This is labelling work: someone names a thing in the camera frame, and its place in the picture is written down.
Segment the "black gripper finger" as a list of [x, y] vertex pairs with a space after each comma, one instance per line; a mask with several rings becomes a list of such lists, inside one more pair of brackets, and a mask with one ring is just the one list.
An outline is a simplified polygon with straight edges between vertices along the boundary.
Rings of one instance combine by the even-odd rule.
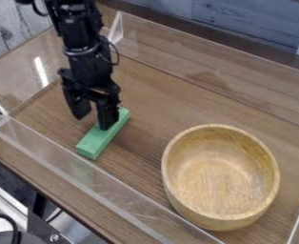
[[119, 120], [119, 97], [107, 95], [95, 102], [98, 127], [107, 131]]
[[69, 110], [73, 116], [81, 120], [91, 111], [90, 101], [86, 96], [89, 89], [77, 84], [63, 83], [62, 90]]

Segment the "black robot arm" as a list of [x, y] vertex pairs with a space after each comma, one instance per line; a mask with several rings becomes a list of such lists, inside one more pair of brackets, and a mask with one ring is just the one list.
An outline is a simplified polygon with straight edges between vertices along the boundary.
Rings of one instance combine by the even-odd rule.
[[50, 18], [69, 64], [67, 69], [58, 69], [69, 110], [81, 120], [94, 103], [98, 127], [107, 131], [119, 120], [121, 88], [111, 79], [117, 62], [110, 54], [113, 44], [99, 34], [102, 21], [94, 0], [43, 0], [46, 12], [39, 11], [35, 0], [14, 2]]

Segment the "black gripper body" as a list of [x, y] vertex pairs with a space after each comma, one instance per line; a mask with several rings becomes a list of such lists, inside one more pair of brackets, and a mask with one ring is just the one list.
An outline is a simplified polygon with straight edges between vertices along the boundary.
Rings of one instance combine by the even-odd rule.
[[87, 99], [97, 102], [107, 95], [119, 96], [121, 88], [113, 81], [113, 67], [119, 61], [113, 61], [109, 42], [98, 42], [82, 48], [63, 45], [63, 55], [67, 58], [67, 68], [59, 68], [62, 84], [77, 84], [89, 89]]

